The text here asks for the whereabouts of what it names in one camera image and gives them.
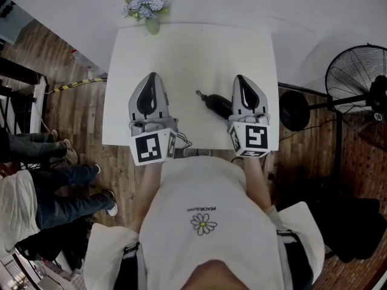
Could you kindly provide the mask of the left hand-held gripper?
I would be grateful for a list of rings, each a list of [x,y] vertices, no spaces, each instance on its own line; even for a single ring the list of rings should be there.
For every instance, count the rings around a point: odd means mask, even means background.
[[[134,89],[128,109],[129,146],[136,166],[163,163],[174,157],[178,119],[169,117],[168,106],[163,81],[156,72],[148,74]],[[156,119],[139,120],[148,116]]]

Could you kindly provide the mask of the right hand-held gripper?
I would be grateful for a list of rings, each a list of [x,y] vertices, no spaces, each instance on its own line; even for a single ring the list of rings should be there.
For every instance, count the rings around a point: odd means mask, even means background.
[[[228,134],[238,157],[263,157],[270,152],[267,97],[248,77],[238,74],[233,82],[233,114]]]

